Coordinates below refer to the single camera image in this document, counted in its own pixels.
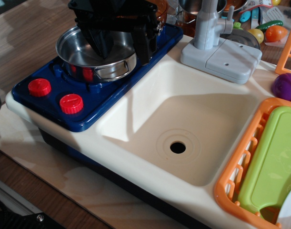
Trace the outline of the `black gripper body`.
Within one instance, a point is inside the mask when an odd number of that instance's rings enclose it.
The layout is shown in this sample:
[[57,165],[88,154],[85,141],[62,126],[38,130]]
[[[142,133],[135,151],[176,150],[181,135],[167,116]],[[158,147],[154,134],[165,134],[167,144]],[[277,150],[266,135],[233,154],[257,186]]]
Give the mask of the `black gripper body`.
[[84,30],[159,34],[161,23],[156,18],[158,6],[147,0],[71,0],[69,9],[76,15],[76,24]]

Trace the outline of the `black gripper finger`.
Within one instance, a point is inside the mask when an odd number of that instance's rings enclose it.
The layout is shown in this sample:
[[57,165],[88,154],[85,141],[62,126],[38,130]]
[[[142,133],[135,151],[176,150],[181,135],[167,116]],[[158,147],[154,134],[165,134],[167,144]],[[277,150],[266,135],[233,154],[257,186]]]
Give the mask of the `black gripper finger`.
[[142,65],[147,65],[157,48],[157,26],[135,25],[132,30],[133,47]]
[[111,31],[88,28],[82,25],[79,25],[79,28],[95,53],[101,58],[106,59],[114,46]]

